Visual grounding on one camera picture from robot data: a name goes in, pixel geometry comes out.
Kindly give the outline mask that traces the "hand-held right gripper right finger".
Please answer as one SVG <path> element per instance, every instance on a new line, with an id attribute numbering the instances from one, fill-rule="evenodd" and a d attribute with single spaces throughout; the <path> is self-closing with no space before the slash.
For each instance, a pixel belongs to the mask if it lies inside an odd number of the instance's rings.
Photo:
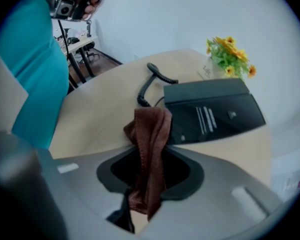
<path id="1" fill-rule="evenodd" d="M 198 190 L 184 200 L 165 200 L 141 231 L 145 240 L 223 240 L 256 236 L 271 229 L 283 202 L 237 165 L 191 150 L 168 151 L 197 162 L 203 170 Z"/>

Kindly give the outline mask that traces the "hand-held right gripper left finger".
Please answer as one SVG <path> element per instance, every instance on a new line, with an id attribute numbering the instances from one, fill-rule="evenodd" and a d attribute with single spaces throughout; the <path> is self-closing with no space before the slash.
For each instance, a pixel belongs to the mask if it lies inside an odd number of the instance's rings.
<path id="1" fill-rule="evenodd" d="M 125 182 L 135 163 L 116 165 L 136 150 L 123 147 L 61 159 L 38 150 L 41 175 L 62 217 L 66 240 L 140 240 L 133 233 Z"/>

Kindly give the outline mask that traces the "brown cloth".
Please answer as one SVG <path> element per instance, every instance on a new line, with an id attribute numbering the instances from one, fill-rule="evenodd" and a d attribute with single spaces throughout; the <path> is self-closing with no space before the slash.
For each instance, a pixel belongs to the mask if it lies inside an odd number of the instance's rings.
<path id="1" fill-rule="evenodd" d="M 123 131 L 137 146 L 141 171 L 129 194 L 130 209 L 144 214 L 150 221 L 161 205 L 160 196 L 166 190 L 162 151 L 171 130 L 172 114 L 159 107 L 140 107 L 134 119 Z"/>

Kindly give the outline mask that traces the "black desk telephone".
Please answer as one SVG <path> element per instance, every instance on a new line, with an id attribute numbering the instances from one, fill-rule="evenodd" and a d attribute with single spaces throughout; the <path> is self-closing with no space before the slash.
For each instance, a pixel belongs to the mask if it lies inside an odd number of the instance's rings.
<path id="1" fill-rule="evenodd" d="M 164 106 L 172 114 L 170 145 L 220 140 L 266 124 L 255 98 L 239 78 L 165 86 Z"/>

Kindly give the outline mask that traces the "person's left hand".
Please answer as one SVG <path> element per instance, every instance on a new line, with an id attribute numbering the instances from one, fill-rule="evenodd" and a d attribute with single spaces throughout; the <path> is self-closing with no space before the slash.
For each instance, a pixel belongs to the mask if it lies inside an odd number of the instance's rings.
<path id="1" fill-rule="evenodd" d="M 97 10 L 97 7 L 99 6 L 101 0 L 90 0 L 88 2 L 88 5 L 86 6 L 84 13 L 82 15 L 82 20 L 89 19 Z"/>

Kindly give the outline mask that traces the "black mesh office chair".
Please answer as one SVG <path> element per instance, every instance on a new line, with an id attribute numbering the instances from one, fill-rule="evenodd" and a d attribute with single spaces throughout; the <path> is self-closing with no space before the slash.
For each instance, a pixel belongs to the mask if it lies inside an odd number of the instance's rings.
<path id="1" fill-rule="evenodd" d="M 87 34 L 86 36 L 88 38 L 90 38 L 92 35 L 91 35 L 91 24 L 92 24 L 92 21 L 91 20 L 88 20 L 86 22 L 87 26 L 86 26 L 86 30 L 87 30 Z M 83 50 L 85 51 L 85 54 L 86 54 L 86 57 L 88 58 L 88 61 L 91 63 L 92 60 L 91 60 L 91 57 L 95 58 L 97 57 L 98 59 L 100 58 L 100 55 L 98 53 L 95 53 L 95 52 L 91 52 L 90 53 L 90 50 L 91 49 L 94 49 L 95 48 L 95 42 L 92 41 L 90 43 L 88 43 L 87 45 L 85 45 L 83 47 Z"/>

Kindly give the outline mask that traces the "white desk black legs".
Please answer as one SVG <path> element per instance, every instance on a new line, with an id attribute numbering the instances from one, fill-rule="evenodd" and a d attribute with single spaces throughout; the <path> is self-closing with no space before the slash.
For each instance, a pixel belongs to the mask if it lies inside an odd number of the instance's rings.
<path id="1" fill-rule="evenodd" d="M 81 70 L 80 70 L 80 67 L 74 57 L 74 54 L 78 51 L 80 56 L 81 56 L 81 59 L 86 67 L 86 70 L 88 72 L 88 75 L 90 78 L 94 78 L 95 75 L 90 67 L 90 63 L 89 63 L 89 60 L 88 60 L 88 55 L 87 53 L 85 52 L 84 50 L 84 47 L 91 44 L 91 43 L 94 43 L 96 40 L 98 39 L 97 36 L 95 37 L 87 37 L 83 40 L 79 40 L 78 42 L 76 43 L 73 43 L 73 44 L 67 44 L 66 41 L 64 40 L 59 40 L 58 43 L 59 43 L 59 46 L 63 52 L 63 54 L 66 56 L 66 59 L 69 61 L 70 65 L 72 66 L 75 74 L 77 75 L 77 77 L 79 78 L 80 82 L 82 84 L 86 83 L 87 80 L 86 80 L 86 77 L 82 74 Z"/>

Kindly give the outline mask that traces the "person's teal shirt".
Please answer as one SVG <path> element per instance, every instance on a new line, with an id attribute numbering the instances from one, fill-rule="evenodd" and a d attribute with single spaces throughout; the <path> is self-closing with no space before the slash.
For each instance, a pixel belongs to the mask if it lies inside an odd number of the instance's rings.
<path id="1" fill-rule="evenodd" d="M 12 132 L 48 149 L 69 89 L 67 59 L 46 0 L 19 0 L 0 28 L 0 57 L 28 93 Z"/>

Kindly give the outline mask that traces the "yellow flowers in white pot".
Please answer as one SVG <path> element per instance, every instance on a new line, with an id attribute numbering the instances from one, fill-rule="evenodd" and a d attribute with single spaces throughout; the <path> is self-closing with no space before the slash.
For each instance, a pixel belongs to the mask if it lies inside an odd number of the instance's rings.
<path id="1" fill-rule="evenodd" d="M 206 54 L 217 65 L 226 78 L 248 79 L 257 74 L 255 65 L 250 64 L 244 49 L 238 49 L 236 39 L 232 36 L 225 38 L 213 37 L 206 39 Z"/>

